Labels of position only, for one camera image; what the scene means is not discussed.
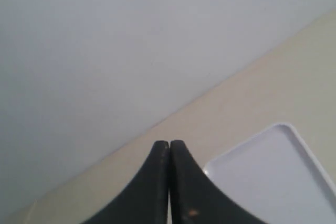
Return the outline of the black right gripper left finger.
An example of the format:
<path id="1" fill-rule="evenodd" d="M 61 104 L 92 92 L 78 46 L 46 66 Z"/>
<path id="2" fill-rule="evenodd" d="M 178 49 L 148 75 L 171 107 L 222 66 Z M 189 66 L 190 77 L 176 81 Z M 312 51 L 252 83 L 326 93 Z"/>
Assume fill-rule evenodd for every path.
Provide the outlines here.
<path id="1" fill-rule="evenodd" d="M 154 142 L 124 190 L 85 223 L 167 223 L 169 164 L 169 143 Z"/>

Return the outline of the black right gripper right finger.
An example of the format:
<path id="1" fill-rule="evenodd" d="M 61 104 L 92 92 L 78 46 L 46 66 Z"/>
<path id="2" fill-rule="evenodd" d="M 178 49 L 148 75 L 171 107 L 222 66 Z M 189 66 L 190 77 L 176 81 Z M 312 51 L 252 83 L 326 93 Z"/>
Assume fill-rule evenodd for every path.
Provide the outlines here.
<path id="1" fill-rule="evenodd" d="M 173 223 L 264 223 L 222 193 L 181 140 L 170 143 L 170 201 Z"/>

